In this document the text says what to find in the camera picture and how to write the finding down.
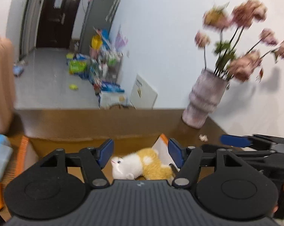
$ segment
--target door handle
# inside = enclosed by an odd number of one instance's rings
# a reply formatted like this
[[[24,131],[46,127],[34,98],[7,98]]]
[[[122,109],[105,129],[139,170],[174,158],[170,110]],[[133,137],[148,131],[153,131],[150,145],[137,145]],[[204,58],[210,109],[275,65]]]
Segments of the door handle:
[[[62,25],[64,25],[64,23],[65,23],[65,18],[66,18],[66,14],[63,13],[63,14],[62,14],[62,21],[61,21],[61,24],[62,24]]]

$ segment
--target silver bolt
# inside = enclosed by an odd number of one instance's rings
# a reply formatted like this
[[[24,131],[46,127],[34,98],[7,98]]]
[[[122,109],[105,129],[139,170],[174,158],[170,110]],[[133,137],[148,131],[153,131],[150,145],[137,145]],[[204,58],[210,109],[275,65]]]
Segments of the silver bolt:
[[[188,185],[190,181],[184,177],[179,177],[174,182],[178,186],[185,186]]]
[[[107,181],[103,178],[97,178],[94,179],[92,182],[93,185],[97,186],[97,187],[101,187],[107,184]]]

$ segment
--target pink vase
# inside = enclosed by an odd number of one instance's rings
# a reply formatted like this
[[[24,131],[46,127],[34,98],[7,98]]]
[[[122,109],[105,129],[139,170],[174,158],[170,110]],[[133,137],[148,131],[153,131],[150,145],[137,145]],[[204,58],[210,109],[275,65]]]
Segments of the pink vase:
[[[183,121],[188,126],[201,128],[209,113],[220,103],[228,83],[213,72],[203,69],[189,94],[190,103],[183,112]]]

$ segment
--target gray floor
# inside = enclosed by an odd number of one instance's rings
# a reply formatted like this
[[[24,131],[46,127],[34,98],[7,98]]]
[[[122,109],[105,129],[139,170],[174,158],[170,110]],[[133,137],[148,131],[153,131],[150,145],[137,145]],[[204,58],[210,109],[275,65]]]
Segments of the gray floor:
[[[23,74],[15,78],[16,109],[98,108],[98,99],[88,80],[69,75],[64,49],[39,48],[25,61]],[[78,86],[77,91],[69,89]]]

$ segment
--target stuffed animal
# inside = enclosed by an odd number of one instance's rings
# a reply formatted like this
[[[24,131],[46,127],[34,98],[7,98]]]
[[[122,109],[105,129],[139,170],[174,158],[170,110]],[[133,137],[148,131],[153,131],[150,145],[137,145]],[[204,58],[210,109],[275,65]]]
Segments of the stuffed animal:
[[[123,158],[113,157],[111,164],[114,179],[136,179],[143,176],[146,180],[173,180],[171,167],[163,165],[157,151],[151,148],[141,149]]]

